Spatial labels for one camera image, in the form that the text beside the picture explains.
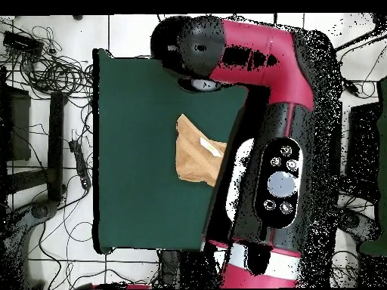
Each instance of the circular button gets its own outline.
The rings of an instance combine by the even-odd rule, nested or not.
[[[281,148],[282,156],[290,156],[292,154],[292,148],[289,146],[284,146]]]
[[[280,158],[273,158],[271,161],[270,161],[271,165],[275,166],[275,167],[278,167],[281,165],[281,159]]]
[[[295,171],[297,169],[297,161],[296,160],[288,160],[286,162],[286,167],[291,171]]]
[[[290,212],[292,212],[293,207],[291,204],[287,202],[282,202],[280,206],[280,210],[282,211],[283,214],[289,214]]]
[[[275,202],[272,200],[266,200],[263,205],[265,206],[266,210],[274,210],[275,209]]]
[[[274,172],[268,179],[269,193],[278,198],[291,196],[296,189],[296,179],[285,171]]]

